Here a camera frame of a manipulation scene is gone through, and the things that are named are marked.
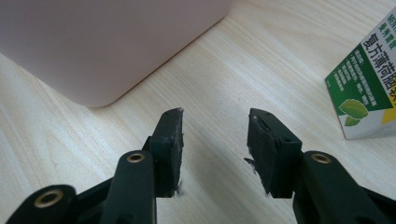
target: green leaf illustration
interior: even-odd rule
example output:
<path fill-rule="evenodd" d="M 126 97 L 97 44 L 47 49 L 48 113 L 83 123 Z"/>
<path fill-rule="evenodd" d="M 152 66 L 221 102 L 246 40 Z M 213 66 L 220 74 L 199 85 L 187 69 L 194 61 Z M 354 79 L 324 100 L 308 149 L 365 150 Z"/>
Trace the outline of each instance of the green leaf illustration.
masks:
<path fill-rule="evenodd" d="M 359 122 L 361 122 L 360 119 L 354 119 L 354 118 L 348 116 L 348 117 L 346 117 L 345 126 L 346 126 L 346 127 L 355 126 L 355 125 L 359 124 Z"/>
<path fill-rule="evenodd" d="M 362 119 L 369 115 L 366 106 L 358 100 L 348 99 L 345 100 L 341 105 L 340 109 L 353 119 Z"/>

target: green and white box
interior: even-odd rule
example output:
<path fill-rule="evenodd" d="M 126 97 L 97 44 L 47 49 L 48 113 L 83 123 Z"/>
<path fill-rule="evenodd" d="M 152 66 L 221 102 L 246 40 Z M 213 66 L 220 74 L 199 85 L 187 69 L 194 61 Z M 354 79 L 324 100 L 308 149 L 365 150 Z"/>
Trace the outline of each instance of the green and white box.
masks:
<path fill-rule="evenodd" d="M 346 139 L 396 134 L 396 8 L 325 78 Z"/>

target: green label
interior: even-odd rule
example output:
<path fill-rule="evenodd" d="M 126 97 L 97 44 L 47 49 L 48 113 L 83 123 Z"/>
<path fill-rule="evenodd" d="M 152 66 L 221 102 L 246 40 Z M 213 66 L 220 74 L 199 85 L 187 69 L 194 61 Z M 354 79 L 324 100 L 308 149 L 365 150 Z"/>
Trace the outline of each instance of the green label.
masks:
<path fill-rule="evenodd" d="M 392 108 L 392 103 L 361 44 L 332 70 L 326 77 L 326 84 L 339 116 L 351 116 L 346 112 L 346 108 L 348 111 L 351 108 L 361 111 Z M 356 118 L 352 114 L 349 122 L 354 123 L 353 119 L 361 118 Z"/>

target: light wood grain surface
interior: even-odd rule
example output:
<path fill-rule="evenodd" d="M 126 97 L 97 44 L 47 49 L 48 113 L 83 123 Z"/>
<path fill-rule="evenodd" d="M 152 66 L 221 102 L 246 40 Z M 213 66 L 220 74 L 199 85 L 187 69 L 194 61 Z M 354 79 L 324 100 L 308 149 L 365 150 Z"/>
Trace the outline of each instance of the light wood grain surface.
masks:
<path fill-rule="evenodd" d="M 229 14 L 117 102 L 87 108 L 0 54 L 0 223 L 34 191 L 78 193 L 110 178 L 160 115 L 184 107 L 182 194 L 159 223 L 295 223 L 292 200 L 265 195 L 243 160 L 248 111 L 274 113 L 303 151 L 334 155 L 395 199 L 396 137 L 346 140 L 324 78 L 396 1 L 235 0 Z"/>

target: metal rivet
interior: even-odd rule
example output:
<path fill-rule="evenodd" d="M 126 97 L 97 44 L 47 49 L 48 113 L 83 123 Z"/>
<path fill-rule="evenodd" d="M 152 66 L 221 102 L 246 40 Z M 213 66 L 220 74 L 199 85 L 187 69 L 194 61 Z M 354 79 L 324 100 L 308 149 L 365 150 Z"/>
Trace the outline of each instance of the metal rivet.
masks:
<path fill-rule="evenodd" d="M 325 155 L 323 155 L 323 154 L 315 153 L 315 154 L 312 154 L 311 157 L 312 157 L 312 159 L 313 159 L 314 161 L 317 161 L 317 162 L 320 162 L 320 163 L 325 163 L 325 164 L 327 164 L 327 163 L 332 162 L 332 160 L 331 160 L 329 157 L 327 157 L 327 156 L 325 156 Z"/>
<path fill-rule="evenodd" d="M 134 153 L 131 156 L 129 156 L 126 160 L 128 162 L 140 162 L 143 159 L 145 159 L 145 155 L 140 154 L 140 153 Z"/>
<path fill-rule="evenodd" d="M 35 207 L 46 208 L 59 202 L 64 196 L 64 192 L 60 189 L 51 189 L 41 194 L 35 199 Z"/>

